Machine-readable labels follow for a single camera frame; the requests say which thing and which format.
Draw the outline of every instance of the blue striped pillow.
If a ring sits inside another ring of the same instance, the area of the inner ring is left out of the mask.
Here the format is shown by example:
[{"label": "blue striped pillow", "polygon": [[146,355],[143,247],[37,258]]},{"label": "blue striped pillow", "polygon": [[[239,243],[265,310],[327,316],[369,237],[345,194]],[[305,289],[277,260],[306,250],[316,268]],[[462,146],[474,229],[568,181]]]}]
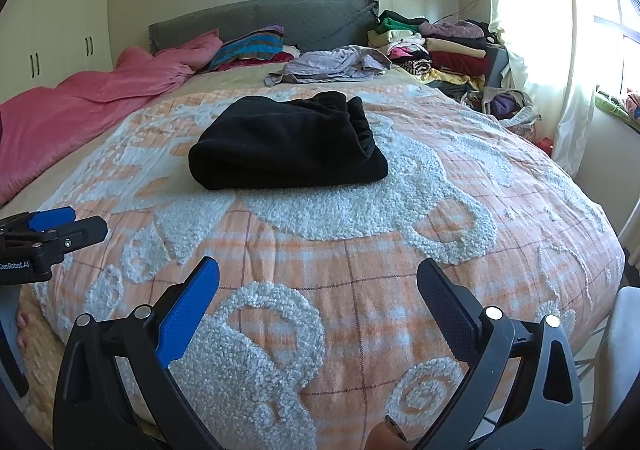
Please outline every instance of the blue striped pillow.
[{"label": "blue striped pillow", "polygon": [[215,71],[234,60],[271,60],[282,51],[283,37],[282,26],[267,26],[226,42],[207,66],[207,71]]}]

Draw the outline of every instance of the orange plaid blanket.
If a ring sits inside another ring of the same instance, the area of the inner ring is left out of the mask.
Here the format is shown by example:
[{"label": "orange plaid blanket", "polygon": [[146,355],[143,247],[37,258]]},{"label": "orange plaid blanket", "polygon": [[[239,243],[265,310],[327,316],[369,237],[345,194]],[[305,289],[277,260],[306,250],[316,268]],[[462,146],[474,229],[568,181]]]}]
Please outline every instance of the orange plaid blanket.
[{"label": "orange plaid blanket", "polygon": [[[172,373],[225,448],[361,449],[390,414],[409,437],[465,369],[421,299],[431,256],[456,284],[517,319],[561,317],[580,348],[610,309],[623,254],[602,209],[541,151],[439,91],[332,90],[365,103],[390,173],[370,185],[288,191],[199,188],[186,155],[248,94],[308,98],[323,86],[224,90],[130,116],[46,203],[100,214],[109,235],[67,256],[36,293],[66,339],[153,304],[204,255],[221,287]],[[122,366],[139,414],[150,414]],[[514,376],[509,367],[505,381]]]}]

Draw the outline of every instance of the wardrobe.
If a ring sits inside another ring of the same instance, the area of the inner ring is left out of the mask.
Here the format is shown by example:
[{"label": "wardrobe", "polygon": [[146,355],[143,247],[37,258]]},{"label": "wardrobe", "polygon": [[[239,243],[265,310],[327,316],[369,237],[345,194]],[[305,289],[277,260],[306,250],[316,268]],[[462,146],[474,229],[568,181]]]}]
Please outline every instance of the wardrobe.
[{"label": "wardrobe", "polygon": [[78,71],[111,71],[107,0],[8,0],[0,12],[0,104]]}]

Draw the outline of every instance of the gray headboard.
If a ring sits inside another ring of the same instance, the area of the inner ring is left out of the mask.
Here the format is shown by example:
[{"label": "gray headboard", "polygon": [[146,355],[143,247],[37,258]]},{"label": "gray headboard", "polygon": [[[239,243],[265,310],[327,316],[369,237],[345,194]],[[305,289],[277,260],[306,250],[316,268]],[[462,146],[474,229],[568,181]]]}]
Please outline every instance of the gray headboard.
[{"label": "gray headboard", "polygon": [[270,24],[284,26],[286,45],[300,51],[367,45],[380,0],[248,0],[172,18],[149,26],[150,51],[178,47],[202,33],[220,30],[223,42]]}]

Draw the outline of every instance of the purple folded cloth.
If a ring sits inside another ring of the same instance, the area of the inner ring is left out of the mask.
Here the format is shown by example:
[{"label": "purple folded cloth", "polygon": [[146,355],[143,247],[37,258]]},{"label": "purple folded cloth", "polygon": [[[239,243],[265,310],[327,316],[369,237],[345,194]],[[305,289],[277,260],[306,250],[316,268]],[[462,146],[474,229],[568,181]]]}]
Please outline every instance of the purple folded cloth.
[{"label": "purple folded cloth", "polygon": [[420,34],[422,36],[440,35],[454,38],[484,38],[484,31],[476,24],[461,20],[457,24],[443,22],[442,24],[420,24]]},{"label": "purple folded cloth", "polygon": [[508,94],[496,94],[490,105],[491,114],[499,120],[503,120],[515,110],[516,102]]}]

